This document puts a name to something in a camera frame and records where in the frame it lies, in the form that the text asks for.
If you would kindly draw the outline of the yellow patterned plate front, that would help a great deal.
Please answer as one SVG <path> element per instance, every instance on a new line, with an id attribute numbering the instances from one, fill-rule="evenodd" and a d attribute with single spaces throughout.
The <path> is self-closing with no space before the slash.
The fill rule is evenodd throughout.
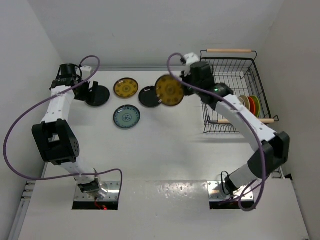
<path id="1" fill-rule="evenodd" d="M 161 76 L 154 87 L 160 103 L 167 107 L 179 105 L 184 98 L 182 84 L 169 74 Z"/>

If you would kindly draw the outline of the cream floral plate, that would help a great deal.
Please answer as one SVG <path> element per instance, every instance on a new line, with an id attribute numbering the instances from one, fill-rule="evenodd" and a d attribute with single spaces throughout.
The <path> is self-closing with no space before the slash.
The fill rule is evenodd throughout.
<path id="1" fill-rule="evenodd" d="M 238 100 L 243 106 L 246 106 L 245 101 L 241 97 L 238 97 Z"/>

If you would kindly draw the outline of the cream plate with black patch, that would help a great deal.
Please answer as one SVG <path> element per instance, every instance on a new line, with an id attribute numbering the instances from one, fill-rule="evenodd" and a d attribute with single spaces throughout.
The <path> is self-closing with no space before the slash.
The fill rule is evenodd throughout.
<path id="1" fill-rule="evenodd" d="M 242 98 L 242 99 L 245 101 L 245 107 L 246 107 L 248 110 L 250 110 L 250 103 L 249 103 L 248 97 L 245 96 L 245 95 L 240 95 L 239 97 Z"/>

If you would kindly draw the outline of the orange plate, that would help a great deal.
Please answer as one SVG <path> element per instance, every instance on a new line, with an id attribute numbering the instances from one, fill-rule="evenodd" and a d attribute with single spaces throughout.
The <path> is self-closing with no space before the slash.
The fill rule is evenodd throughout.
<path id="1" fill-rule="evenodd" d="M 250 104 L 250 106 L 249 106 L 249 111 L 250 111 L 253 115 L 255 115 L 255 113 L 256 113 L 256 105 L 255 105 L 255 102 L 254 102 L 254 100 L 253 100 L 253 98 L 252 98 L 251 96 L 248 96 L 247 98 L 248 98 L 249 104 Z"/>

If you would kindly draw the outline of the lime green plate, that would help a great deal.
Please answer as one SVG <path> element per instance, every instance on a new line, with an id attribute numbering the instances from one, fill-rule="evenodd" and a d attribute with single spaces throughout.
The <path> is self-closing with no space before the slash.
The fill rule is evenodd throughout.
<path id="1" fill-rule="evenodd" d="M 260 103 L 260 101 L 259 101 L 257 96 L 251 95 L 250 97 L 253 100 L 254 105 L 255 105 L 255 113 L 254 113 L 254 115 L 258 118 L 259 115 L 260 115 L 260 111 L 261 111 L 261 103 Z"/>

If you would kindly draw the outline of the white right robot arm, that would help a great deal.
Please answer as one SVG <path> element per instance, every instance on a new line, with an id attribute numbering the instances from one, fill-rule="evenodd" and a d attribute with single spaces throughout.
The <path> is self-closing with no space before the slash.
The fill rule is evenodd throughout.
<path id="1" fill-rule="evenodd" d="M 226 195 L 255 180 L 266 179 L 288 161 L 290 137 L 265 125 L 243 104 L 224 83 L 216 83 L 207 62 L 181 59 L 185 66 L 180 78 L 189 95 L 227 119 L 248 141 L 254 154 L 246 164 L 228 175 L 222 186 Z"/>

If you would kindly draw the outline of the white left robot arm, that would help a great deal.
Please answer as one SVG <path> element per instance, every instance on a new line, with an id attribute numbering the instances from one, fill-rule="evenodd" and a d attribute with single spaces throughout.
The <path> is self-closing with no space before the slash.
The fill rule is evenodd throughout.
<path id="1" fill-rule="evenodd" d="M 104 105 L 110 98 L 109 90 L 98 82 L 83 82 L 93 73 L 90 66 L 62 64 L 57 78 L 50 87 L 50 102 L 44 118 L 33 125 L 31 131 L 41 158 L 46 163 L 59 166 L 72 174 L 79 190 L 94 200 L 107 196 L 107 185 L 102 183 L 97 171 L 89 167 L 80 156 L 80 145 L 68 118 L 74 100 L 92 107 Z M 81 86 L 68 90 L 79 83 Z"/>

